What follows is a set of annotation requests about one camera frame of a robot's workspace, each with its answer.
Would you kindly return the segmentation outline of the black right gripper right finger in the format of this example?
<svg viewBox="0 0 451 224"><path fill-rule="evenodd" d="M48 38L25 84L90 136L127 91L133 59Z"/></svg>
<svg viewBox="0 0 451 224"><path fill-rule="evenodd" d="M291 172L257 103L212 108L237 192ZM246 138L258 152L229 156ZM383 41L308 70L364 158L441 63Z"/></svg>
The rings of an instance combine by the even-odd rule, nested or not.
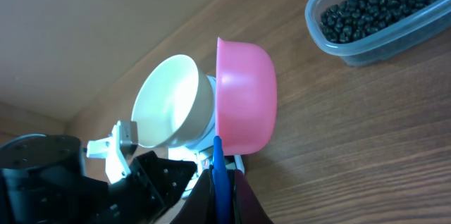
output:
<svg viewBox="0 0 451 224"><path fill-rule="evenodd" d="M228 170L232 195L232 224L273 224L241 170Z"/></svg>

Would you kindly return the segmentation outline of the pink scoop with blue handle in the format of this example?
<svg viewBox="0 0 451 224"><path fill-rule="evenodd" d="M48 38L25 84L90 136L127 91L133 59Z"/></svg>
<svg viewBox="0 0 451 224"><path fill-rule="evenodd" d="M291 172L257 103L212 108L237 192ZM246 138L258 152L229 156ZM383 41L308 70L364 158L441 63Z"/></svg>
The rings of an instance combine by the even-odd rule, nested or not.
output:
<svg viewBox="0 0 451 224"><path fill-rule="evenodd" d="M268 144L277 102L276 73L269 55L255 44L218 39L211 171L217 223L231 223L231 183L224 158L253 154Z"/></svg>

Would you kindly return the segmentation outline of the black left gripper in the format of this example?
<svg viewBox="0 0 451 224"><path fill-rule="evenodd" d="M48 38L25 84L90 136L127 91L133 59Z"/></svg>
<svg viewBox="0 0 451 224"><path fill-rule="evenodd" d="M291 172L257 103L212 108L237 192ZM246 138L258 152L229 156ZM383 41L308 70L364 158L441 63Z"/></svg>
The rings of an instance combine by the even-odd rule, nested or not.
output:
<svg viewBox="0 0 451 224"><path fill-rule="evenodd" d="M131 174L108 186L106 203L95 213L94 224L152 223L181 198L197 171L193 161L159 158L153 151L130 164Z"/></svg>

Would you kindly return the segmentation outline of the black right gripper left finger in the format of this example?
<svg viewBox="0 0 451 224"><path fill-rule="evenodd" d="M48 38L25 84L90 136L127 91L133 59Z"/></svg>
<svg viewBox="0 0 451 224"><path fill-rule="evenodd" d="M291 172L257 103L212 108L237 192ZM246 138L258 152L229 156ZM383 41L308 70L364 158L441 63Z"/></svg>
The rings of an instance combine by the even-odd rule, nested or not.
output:
<svg viewBox="0 0 451 224"><path fill-rule="evenodd" d="M214 183L211 170L204 170L171 224L216 224Z"/></svg>

